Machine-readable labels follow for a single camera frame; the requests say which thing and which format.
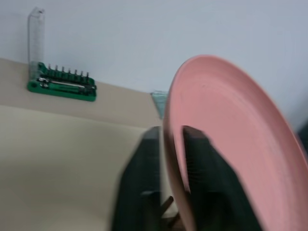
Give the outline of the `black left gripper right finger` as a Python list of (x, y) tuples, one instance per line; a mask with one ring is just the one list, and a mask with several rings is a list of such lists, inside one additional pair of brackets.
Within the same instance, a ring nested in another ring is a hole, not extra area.
[(206, 135), (189, 126), (182, 134), (197, 230), (262, 230), (235, 171)]

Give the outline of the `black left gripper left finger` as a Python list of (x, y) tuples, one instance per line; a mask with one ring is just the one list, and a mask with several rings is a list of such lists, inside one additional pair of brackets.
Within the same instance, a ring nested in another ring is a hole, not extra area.
[(141, 137), (125, 167), (113, 214), (115, 231), (160, 231), (160, 139), (159, 127)]

